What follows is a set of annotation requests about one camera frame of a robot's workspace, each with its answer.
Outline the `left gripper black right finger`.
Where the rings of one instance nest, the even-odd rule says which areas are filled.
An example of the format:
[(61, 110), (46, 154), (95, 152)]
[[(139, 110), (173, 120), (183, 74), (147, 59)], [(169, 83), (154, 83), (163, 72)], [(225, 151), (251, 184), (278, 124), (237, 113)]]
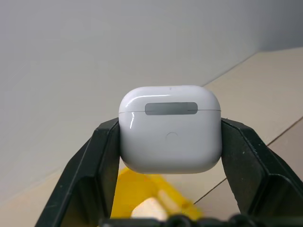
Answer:
[(303, 227), (303, 181), (250, 127), (222, 119), (222, 164), (240, 215), (256, 227)]

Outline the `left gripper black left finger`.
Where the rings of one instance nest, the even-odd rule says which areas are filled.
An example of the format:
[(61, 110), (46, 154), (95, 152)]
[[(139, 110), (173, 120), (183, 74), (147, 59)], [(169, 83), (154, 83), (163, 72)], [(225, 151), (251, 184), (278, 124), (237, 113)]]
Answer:
[(97, 227), (109, 218), (120, 161), (118, 119), (101, 123), (69, 160), (35, 227)]

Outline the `yellow plastic object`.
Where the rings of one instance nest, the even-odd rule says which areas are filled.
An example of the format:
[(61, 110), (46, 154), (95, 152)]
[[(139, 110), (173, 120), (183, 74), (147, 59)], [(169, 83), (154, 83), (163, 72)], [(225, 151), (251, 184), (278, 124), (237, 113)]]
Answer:
[(203, 213), (161, 175), (144, 175), (124, 168), (118, 175), (111, 218), (154, 218), (173, 215), (193, 220)]

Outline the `white earbuds charging case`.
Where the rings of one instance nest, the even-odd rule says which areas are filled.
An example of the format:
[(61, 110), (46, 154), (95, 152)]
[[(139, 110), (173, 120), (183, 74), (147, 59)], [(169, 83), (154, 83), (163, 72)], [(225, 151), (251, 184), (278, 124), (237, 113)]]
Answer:
[(221, 108), (199, 86), (139, 87), (119, 106), (120, 156), (143, 174), (195, 174), (222, 155)]

